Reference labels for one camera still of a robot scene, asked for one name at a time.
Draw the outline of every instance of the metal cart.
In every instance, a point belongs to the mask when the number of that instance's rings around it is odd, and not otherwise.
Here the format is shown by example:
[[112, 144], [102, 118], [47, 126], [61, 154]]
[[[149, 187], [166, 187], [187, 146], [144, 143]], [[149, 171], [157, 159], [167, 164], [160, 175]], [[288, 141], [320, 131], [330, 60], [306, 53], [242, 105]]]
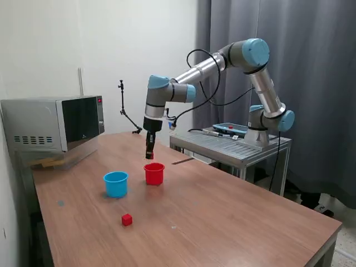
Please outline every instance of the metal cart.
[[[243, 139], [233, 140], [231, 137], [217, 137], [202, 132], [170, 133], [170, 147], [181, 151], [186, 149], [237, 168], [234, 175], [248, 182], [254, 182], [254, 166], [256, 163], [275, 155], [278, 151], [278, 137], [270, 135], [270, 145], [265, 148], [252, 147], [243, 143]], [[280, 138], [278, 163], [271, 191], [283, 196], [286, 173], [288, 168], [291, 139]]]

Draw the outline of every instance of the blue cup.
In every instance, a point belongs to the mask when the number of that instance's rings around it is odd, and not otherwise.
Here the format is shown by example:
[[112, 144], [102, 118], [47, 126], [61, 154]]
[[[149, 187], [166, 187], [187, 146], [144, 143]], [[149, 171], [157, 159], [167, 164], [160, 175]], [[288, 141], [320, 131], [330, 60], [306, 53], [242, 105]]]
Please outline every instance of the blue cup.
[[127, 194], [128, 174], [124, 171], [113, 171], [104, 175], [106, 194], [109, 197], [124, 197]]

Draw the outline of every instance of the white wall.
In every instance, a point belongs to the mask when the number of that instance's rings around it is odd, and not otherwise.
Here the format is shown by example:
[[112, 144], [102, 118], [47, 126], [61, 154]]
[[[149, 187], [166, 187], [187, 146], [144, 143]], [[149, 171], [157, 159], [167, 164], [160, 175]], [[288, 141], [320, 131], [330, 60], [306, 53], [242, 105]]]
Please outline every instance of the white wall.
[[[118, 81], [125, 83], [126, 112], [142, 126], [149, 76], [187, 69], [196, 14], [197, 0], [0, 1], [0, 99], [78, 95], [81, 67], [84, 93], [103, 96], [106, 133], [135, 130], [120, 115]], [[191, 104], [167, 106], [172, 116]], [[191, 126], [191, 113], [179, 119], [179, 129]], [[168, 145], [167, 122], [159, 139]], [[1, 122], [0, 170], [0, 266], [23, 266], [26, 210]]]
[[[6, 98], [0, 74], [0, 99]], [[21, 238], [18, 224], [19, 214], [22, 212], [22, 198], [16, 184], [14, 171], [10, 163], [2, 121], [0, 120], [0, 266], [15, 267], [21, 264], [21, 242], [28, 241]]]
[[[147, 83], [152, 74], [176, 77], [195, 48], [197, 0], [78, 0], [83, 43], [85, 94], [101, 94], [106, 133], [132, 131], [120, 115], [118, 81], [125, 85], [125, 110], [142, 126]], [[170, 115], [191, 104], [171, 103]], [[192, 114], [179, 119], [192, 126]], [[159, 138], [168, 145], [167, 122]]]
[[1, 0], [0, 70], [9, 98], [79, 95], [75, 0]]

